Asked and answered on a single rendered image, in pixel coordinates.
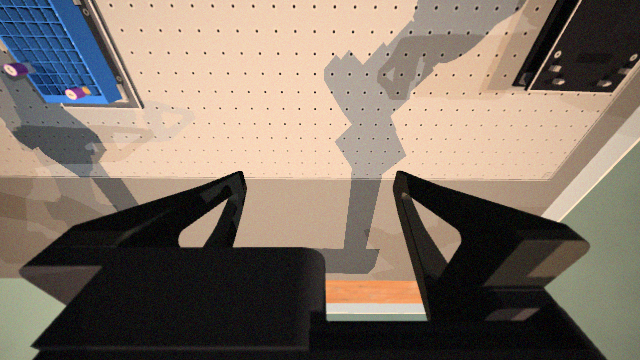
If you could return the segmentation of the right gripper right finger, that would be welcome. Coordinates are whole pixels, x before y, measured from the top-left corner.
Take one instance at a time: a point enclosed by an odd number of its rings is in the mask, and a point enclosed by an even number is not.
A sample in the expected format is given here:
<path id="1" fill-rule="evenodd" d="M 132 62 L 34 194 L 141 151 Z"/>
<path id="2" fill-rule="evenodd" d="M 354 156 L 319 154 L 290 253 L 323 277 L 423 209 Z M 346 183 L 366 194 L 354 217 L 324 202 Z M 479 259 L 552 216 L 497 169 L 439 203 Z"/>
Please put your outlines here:
<path id="1" fill-rule="evenodd" d="M 446 188 L 404 171 L 396 208 L 427 321 L 454 321 L 488 288 L 544 288 L 590 249 L 568 225 Z M 458 230 L 449 263 L 412 198 Z"/>

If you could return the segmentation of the blue grid tube rack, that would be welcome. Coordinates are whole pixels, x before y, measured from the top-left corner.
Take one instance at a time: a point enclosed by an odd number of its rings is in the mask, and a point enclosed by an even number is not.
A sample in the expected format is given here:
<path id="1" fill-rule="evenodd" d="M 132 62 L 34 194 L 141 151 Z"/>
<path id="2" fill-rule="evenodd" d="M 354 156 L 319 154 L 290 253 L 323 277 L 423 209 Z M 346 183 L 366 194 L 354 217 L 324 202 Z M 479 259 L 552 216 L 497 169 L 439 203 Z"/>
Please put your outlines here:
<path id="1" fill-rule="evenodd" d="M 30 62 L 36 72 L 26 75 L 47 103 L 109 104 L 123 99 L 72 0 L 0 0 L 0 39 L 18 63 Z M 79 86 L 87 86 L 91 95 L 72 100 L 65 94 Z"/>

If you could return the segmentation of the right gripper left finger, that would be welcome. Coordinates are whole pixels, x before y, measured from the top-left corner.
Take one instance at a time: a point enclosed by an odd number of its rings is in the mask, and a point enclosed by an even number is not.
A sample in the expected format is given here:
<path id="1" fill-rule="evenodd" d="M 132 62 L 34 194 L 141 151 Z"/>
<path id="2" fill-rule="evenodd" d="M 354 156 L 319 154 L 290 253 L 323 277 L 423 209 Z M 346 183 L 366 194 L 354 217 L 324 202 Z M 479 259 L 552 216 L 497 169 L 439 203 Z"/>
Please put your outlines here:
<path id="1" fill-rule="evenodd" d="M 72 226 L 54 244 L 180 247 L 179 235 L 223 201 L 227 203 L 203 247 L 233 247 L 247 185 L 237 171 L 204 185 Z"/>

